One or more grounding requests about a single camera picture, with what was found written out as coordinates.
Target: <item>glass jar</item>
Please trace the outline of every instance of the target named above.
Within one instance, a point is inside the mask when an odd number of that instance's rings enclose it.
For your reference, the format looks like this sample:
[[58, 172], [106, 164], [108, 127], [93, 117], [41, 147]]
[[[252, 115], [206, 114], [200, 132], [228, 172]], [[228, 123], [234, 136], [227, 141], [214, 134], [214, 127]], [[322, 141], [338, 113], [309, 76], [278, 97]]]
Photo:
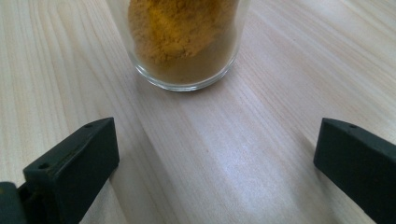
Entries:
[[250, 0], [107, 0], [139, 73], [170, 91], [222, 78], [239, 48]]

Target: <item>light wood surface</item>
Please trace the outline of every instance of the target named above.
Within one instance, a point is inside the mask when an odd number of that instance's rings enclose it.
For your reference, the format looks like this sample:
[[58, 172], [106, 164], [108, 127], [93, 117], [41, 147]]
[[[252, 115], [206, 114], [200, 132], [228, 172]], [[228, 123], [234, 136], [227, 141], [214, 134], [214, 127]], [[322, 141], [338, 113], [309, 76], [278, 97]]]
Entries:
[[114, 117], [120, 167], [82, 223], [373, 223], [313, 165], [321, 119], [396, 143], [396, 2], [253, 0], [201, 91], [134, 70], [104, 0], [0, 1], [0, 180]]

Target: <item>wooden table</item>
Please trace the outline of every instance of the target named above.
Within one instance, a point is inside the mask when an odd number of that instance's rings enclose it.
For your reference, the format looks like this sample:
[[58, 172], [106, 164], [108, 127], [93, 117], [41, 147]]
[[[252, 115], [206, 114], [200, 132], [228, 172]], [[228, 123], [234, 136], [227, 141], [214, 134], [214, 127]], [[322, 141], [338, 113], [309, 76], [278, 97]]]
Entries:
[[114, 117], [120, 167], [82, 223], [373, 223], [313, 165], [322, 118], [396, 143], [396, 2], [253, 0], [233, 69], [164, 91], [104, 0], [0, 2], [0, 179]]

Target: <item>yellow powder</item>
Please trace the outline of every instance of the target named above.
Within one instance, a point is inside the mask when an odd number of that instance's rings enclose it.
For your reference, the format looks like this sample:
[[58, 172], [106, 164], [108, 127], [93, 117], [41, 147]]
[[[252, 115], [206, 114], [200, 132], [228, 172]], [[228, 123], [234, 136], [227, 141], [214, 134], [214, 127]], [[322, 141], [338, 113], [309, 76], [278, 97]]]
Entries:
[[156, 78], [192, 83], [233, 56], [238, 0], [131, 0], [135, 56]]

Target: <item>black plastic jaw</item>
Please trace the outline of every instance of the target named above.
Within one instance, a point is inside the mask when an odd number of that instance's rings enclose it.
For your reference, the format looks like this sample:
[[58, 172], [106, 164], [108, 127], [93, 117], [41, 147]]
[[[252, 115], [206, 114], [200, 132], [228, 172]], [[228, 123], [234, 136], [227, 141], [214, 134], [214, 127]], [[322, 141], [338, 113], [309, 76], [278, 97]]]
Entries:
[[362, 128], [323, 119], [314, 164], [377, 223], [396, 223], [396, 146]]
[[119, 162], [114, 119], [84, 125], [23, 169], [18, 193], [0, 183], [0, 223], [79, 223]]

